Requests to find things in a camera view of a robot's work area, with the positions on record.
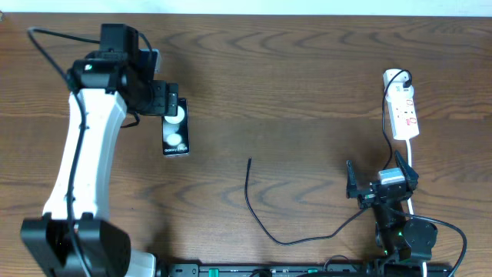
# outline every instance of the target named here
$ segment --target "power strip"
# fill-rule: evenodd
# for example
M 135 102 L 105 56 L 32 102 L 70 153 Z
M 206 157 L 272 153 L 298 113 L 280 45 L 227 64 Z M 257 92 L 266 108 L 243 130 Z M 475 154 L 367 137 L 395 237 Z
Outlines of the power strip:
M 388 82 L 400 72 L 400 69 L 388 69 L 383 74 L 384 88 Z M 417 114 L 414 105 L 414 87 L 404 88 L 410 76 L 400 73 L 387 90 L 386 101 L 390 112 L 391 129 L 396 140 L 408 140 L 419 134 Z

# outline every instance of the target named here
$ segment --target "white wall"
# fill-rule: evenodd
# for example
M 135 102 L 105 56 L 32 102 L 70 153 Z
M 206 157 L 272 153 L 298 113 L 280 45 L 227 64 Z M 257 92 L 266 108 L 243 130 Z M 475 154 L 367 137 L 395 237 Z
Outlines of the white wall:
M 492 0 L 0 0 L 3 12 L 492 16 Z

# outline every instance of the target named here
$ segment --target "white power strip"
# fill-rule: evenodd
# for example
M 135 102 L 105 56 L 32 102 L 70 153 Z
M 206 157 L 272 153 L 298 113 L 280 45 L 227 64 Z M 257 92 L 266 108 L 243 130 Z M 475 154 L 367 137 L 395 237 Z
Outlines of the white power strip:
M 388 69 L 383 74 L 384 88 L 400 69 Z M 411 139 L 419 134 L 417 114 L 414 106 L 414 87 L 404 88 L 410 78 L 408 73 L 400 73 L 387 89 L 386 101 L 390 112 L 391 129 L 396 140 Z

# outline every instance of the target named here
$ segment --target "tabletop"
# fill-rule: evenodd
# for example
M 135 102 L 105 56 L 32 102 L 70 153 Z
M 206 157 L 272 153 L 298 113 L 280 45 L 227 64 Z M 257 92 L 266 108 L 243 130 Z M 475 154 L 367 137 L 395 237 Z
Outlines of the tabletop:
M 251 204 L 277 239 L 332 233 L 357 212 L 357 201 L 345 198 L 346 161 L 361 182 L 375 179 L 386 162 L 382 74 L 406 68 L 421 130 L 411 141 L 421 177 L 414 210 L 467 234 L 459 276 L 492 273 L 492 20 L 6 14 L 0 22 L 1 276 L 41 275 L 19 231 L 23 218 L 42 213 L 68 130 L 67 88 L 26 29 L 98 38 L 100 24 L 109 22 L 144 32 L 161 51 L 156 79 L 179 84 L 190 114 L 187 157 L 162 155 L 160 118 L 142 117 L 119 133 L 111 222 L 130 235 L 132 247 L 169 262 L 221 264 L 383 255 L 371 212 L 333 239 L 274 244 L 245 205 L 244 178 L 251 156 Z M 38 37 L 63 68 L 97 47 Z M 405 155 L 404 142 L 393 146 Z M 438 228 L 432 261 L 453 265 L 461 238 Z

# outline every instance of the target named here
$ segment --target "wood grain surface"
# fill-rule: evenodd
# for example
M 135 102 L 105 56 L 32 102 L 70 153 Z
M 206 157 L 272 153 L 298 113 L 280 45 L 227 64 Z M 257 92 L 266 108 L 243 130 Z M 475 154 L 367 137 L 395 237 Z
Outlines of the wood grain surface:
M 451 222 L 468 237 L 457 275 L 492 275 L 492 20 L 336 16 L 7 14 L 0 22 L 0 275 L 41 275 L 23 246 L 24 217 L 40 216 L 58 174 L 68 92 L 29 42 L 32 25 L 98 38 L 124 22 L 164 55 L 156 78 L 188 99 L 191 155 L 165 159 L 159 118 L 120 131 L 111 171 L 111 220 L 132 246 L 168 261 L 322 263 L 335 254 L 381 255 L 366 212 L 345 198 L 345 161 L 369 181 L 384 165 L 382 73 L 414 76 L 421 134 L 416 213 Z M 68 68 L 95 45 L 39 36 Z M 405 153 L 402 142 L 394 147 Z M 434 262 L 453 265 L 460 236 L 439 228 Z

